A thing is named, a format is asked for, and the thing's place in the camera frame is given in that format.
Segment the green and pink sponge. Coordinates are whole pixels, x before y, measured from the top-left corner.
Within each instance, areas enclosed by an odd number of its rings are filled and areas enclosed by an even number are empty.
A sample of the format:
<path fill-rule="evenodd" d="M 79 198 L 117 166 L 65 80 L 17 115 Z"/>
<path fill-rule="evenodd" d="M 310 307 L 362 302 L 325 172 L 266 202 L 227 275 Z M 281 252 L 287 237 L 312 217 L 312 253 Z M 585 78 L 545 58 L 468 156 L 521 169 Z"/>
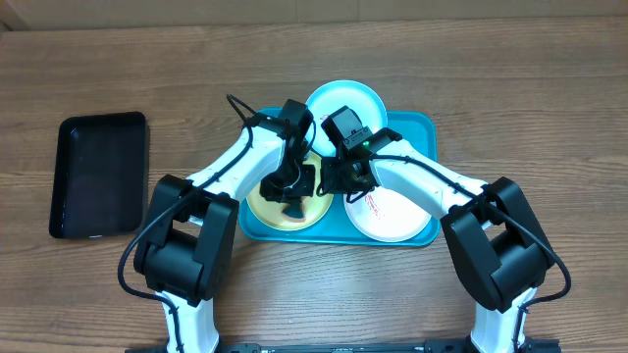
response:
<path fill-rule="evenodd" d="M 288 203 L 282 210 L 282 213 L 289 219 L 301 221 L 305 219 L 305 213 L 300 202 Z"/>

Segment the yellow green plate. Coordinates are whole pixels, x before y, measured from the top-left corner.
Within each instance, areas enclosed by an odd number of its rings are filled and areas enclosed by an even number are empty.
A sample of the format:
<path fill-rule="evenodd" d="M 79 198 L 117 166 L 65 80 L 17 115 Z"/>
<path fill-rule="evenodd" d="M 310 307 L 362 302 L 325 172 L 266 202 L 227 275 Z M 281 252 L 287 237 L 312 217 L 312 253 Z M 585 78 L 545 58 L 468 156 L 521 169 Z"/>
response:
<path fill-rule="evenodd" d="M 265 226 L 281 231 L 296 231 L 313 226 L 320 221 L 329 210 L 333 196 L 326 194 L 318 196 L 316 188 L 320 182 L 321 157 L 316 153 L 309 152 L 302 158 L 293 162 L 290 167 L 297 164 L 313 165 L 316 168 L 316 181 L 314 193 L 310 197 L 302 197 L 300 202 L 305 213 L 305 219 L 295 221 L 287 218 L 283 213 L 283 208 L 288 203 L 296 202 L 274 202 L 265 200 L 259 193 L 260 182 L 254 186 L 246 197 L 246 203 L 253 216 Z"/>

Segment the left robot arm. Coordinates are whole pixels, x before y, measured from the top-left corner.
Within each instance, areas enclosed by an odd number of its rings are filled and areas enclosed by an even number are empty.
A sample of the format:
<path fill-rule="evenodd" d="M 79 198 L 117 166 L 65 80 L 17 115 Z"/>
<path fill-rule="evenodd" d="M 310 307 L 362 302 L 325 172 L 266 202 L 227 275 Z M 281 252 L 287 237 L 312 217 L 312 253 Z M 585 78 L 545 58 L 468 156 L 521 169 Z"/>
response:
<path fill-rule="evenodd" d="M 145 277 L 148 291 L 127 293 L 162 304 L 169 339 L 162 352 L 214 352 L 220 338 L 212 299 L 230 265 L 240 203 L 257 188 L 271 202 L 286 204 L 292 217 L 314 193 L 316 173 L 305 159 L 313 115 L 288 100 L 280 113 L 252 112 L 240 138 L 203 171 L 163 176 L 153 189 L 146 223 L 123 253 Z"/>

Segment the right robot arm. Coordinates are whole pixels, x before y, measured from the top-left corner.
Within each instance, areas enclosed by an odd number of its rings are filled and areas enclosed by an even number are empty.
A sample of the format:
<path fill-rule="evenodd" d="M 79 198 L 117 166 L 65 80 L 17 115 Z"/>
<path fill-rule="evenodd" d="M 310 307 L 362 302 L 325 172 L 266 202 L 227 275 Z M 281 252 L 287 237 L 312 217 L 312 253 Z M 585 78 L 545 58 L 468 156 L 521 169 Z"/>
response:
<path fill-rule="evenodd" d="M 524 333 L 536 292 L 558 259 L 520 187 L 453 172 L 425 157 L 402 136 L 372 132 L 342 107 L 321 129 L 335 148 L 322 163 L 322 193 L 365 196 L 392 190 L 440 221 L 456 274 L 476 302 L 475 324 L 464 340 L 441 345 L 461 352 L 557 352 L 555 340 Z"/>

